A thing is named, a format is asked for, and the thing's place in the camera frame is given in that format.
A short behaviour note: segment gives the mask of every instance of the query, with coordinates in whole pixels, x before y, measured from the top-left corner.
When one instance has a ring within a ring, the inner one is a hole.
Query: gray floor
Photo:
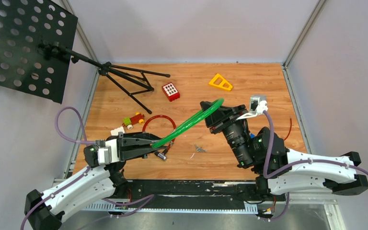
[[[276,206],[280,213],[284,206]],[[66,221],[62,230],[76,230],[106,216],[105,212],[81,211]],[[266,223],[246,214],[136,213],[98,221],[84,230],[329,230],[323,205],[290,205],[280,220]]]

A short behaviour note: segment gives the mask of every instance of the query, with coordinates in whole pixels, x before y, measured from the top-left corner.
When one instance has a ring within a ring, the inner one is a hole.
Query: red cable
[[[149,122],[150,122],[151,120],[153,120],[153,119],[156,119],[156,118],[166,118],[167,120],[169,120],[169,121],[172,123],[172,126],[173,126],[173,128],[174,128],[174,129],[176,129],[176,128],[177,128],[177,126],[175,126],[174,121],[173,121],[170,117],[168,117],[168,116],[166,116],[166,115],[156,115],[156,116],[152,116],[151,118],[149,118],[149,119],[146,121],[146,123],[143,125],[142,132],[144,132],[144,131],[146,130],[146,126],[149,124]],[[169,146],[167,147],[167,149],[166,149],[166,150],[169,150],[169,149],[170,149],[170,147],[171,147],[171,143],[173,143],[173,142],[174,142],[174,140],[175,140],[175,138],[174,138],[174,139],[172,139],[172,140],[170,141],[170,144],[169,144]]]
[[[291,120],[291,117],[290,117],[290,129],[288,130],[288,134],[287,134],[287,137],[284,138],[284,140],[286,140],[288,138],[288,136],[290,136],[290,133],[291,133],[291,127],[293,126],[293,121]]]

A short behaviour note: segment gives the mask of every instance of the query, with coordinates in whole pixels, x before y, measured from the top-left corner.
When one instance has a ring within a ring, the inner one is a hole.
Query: green hose
[[[173,131],[172,133],[170,133],[165,138],[157,141],[151,147],[152,148],[158,148],[158,147],[164,145],[165,143],[171,141],[172,139],[176,138],[177,136],[179,136],[183,132],[187,131],[189,128],[195,126],[198,122],[204,120],[207,116],[211,115],[222,104],[223,104],[223,98],[219,98],[219,99],[215,100],[212,103],[212,106],[209,107],[207,110],[205,110],[205,111],[202,111],[202,110],[198,111],[196,114],[194,114],[192,117],[190,117],[188,120],[184,121],[180,126],[178,126],[175,129],[175,131]]]

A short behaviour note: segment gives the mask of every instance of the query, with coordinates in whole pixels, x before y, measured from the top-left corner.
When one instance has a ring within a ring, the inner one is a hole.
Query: wooden table
[[[138,94],[136,97],[153,111],[146,113],[138,104],[122,92],[106,77],[100,77],[90,114],[86,124],[88,140],[105,139],[110,130],[121,126],[124,117],[132,117],[136,112],[145,115],[145,120],[153,115],[167,115],[177,126],[200,110],[201,101],[214,101],[224,98],[225,106],[245,104],[248,108],[252,94],[267,96],[269,113],[275,125],[275,132],[284,138],[293,125],[286,146],[305,151],[301,132],[295,117],[293,105],[279,64],[134,64],[124,65],[132,68],[169,73],[171,78],[147,75],[155,88],[154,92]],[[232,85],[230,92],[208,85],[208,82],[220,73]],[[130,92],[141,90],[119,77],[115,79]],[[169,102],[161,86],[173,82],[181,97]],[[264,115],[250,118],[249,129],[252,133],[268,126]],[[136,124],[129,132],[142,131],[143,125]],[[166,119],[150,122],[146,131],[159,137],[165,137],[172,131],[172,125]],[[194,145],[201,146],[207,152],[196,152]],[[86,166],[83,148],[80,148],[75,172]],[[202,121],[180,135],[162,161],[154,154],[147,159],[134,159],[126,163],[127,179],[254,179],[250,169],[239,169],[229,145],[222,133],[210,134]]]

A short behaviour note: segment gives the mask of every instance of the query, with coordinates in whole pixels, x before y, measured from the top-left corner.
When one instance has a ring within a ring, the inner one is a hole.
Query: tripod
[[[71,55],[72,56],[71,61],[74,64],[77,63],[79,60],[81,60],[81,61],[90,63],[90,64],[98,67],[99,68],[98,73],[100,75],[106,76],[115,85],[117,85],[123,92],[125,92],[130,98],[132,98],[136,103],[138,103],[140,106],[142,106],[142,108],[144,108],[149,114],[151,114],[152,111],[149,108],[147,108],[144,104],[142,104],[136,97],[134,97],[134,95],[139,94],[139,93],[154,91],[154,88],[151,86],[150,82],[147,80],[145,73],[153,74],[153,75],[159,75],[159,76],[163,76],[163,77],[167,77],[167,78],[170,77],[170,74],[157,73],[157,72],[147,71],[147,70],[143,70],[143,69],[134,69],[134,68],[129,68],[129,67],[117,66],[117,65],[112,65],[110,62],[106,62],[104,64],[101,64],[99,62],[96,62],[96,61],[90,59],[89,57],[86,57],[82,54],[79,54],[77,52],[72,51],[71,49],[68,49],[64,46],[61,46],[58,43],[52,45],[52,44],[48,44],[47,42],[43,41],[43,43],[39,45],[39,48],[44,50],[44,52],[47,55],[50,55],[50,56],[59,56],[61,58],[65,54]],[[138,77],[138,76],[130,74],[130,73],[122,72],[119,69],[139,72],[142,76]],[[138,92],[129,92],[121,84],[119,84],[114,78],[112,78],[109,75],[109,73],[112,73],[114,75],[117,75],[117,76],[125,79],[125,80],[128,80],[132,83],[135,83],[136,85],[139,85],[139,86],[143,87],[145,90],[138,91]]]

